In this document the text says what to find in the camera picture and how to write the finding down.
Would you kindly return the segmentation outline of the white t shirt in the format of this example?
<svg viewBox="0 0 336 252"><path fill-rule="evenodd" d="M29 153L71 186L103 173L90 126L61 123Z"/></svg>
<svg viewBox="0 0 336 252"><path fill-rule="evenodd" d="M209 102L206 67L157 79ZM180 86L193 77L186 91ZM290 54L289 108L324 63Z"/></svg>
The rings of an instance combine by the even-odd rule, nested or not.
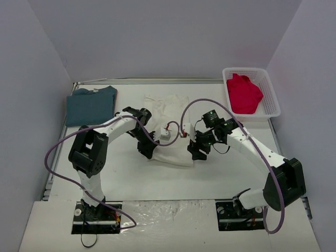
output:
<svg viewBox="0 0 336 252"><path fill-rule="evenodd" d="M181 122L184 109L189 104L187 96L170 94L165 97L155 97L146 95L144 97L144 107L148 109L152 117L145 126L149 132L165 128L167 123L175 121ZM162 147L157 146L153 151L152 159L172 165L192 167L192 155L187 150L190 138L179 137L172 145Z"/></svg>

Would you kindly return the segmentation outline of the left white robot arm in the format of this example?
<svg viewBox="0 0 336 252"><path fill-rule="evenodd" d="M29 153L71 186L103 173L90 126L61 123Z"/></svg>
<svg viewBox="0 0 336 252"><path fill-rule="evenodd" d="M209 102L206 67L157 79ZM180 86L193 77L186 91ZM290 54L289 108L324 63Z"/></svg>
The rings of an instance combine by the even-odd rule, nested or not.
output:
<svg viewBox="0 0 336 252"><path fill-rule="evenodd" d="M140 124L146 125L152 114L149 110L140 110L127 107L121 113L116 114L110 126L87 130L77 134L71 147L68 159L80 177L81 185L86 191L98 199L93 200L83 192L81 203L87 214L92 219L99 220L104 217L108 208L101 202L106 201L106 197L101 188L100 172L102 171L107 158L108 145L127 133L137 139L137 150L147 159L151 159L156 144L153 143L154 132L145 134Z"/></svg>

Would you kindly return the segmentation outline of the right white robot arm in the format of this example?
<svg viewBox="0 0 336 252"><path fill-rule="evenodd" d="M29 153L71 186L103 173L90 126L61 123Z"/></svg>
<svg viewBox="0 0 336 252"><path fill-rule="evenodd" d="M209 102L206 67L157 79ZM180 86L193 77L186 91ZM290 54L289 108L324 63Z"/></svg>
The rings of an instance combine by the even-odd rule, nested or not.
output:
<svg viewBox="0 0 336 252"><path fill-rule="evenodd" d="M192 159L207 159L214 144L225 144L247 158L266 177L261 188L250 188L234 196L233 211L244 217L252 208L269 206L281 211L281 202L290 205L307 192L302 164L296 158L287 159L266 147L241 123L233 118L219 118L216 111L204 114L201 120L206 131L198 131L190 123L183 125L183 136L190 137L187 150Z"/></svg>

